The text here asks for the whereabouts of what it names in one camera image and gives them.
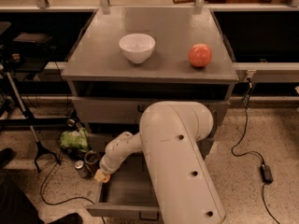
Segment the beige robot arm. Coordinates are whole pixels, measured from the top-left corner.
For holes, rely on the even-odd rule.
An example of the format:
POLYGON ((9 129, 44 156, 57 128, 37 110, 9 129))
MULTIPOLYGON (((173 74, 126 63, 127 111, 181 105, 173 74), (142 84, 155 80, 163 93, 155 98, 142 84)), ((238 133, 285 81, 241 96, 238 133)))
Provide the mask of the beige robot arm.
POLYGON ((213 128, 197 102, 159 102, 142 114, 139 132, 108 143, 95 179, 106 183, 133 153, 142 152, 164 224, 228 224, 197 143, 213 128))

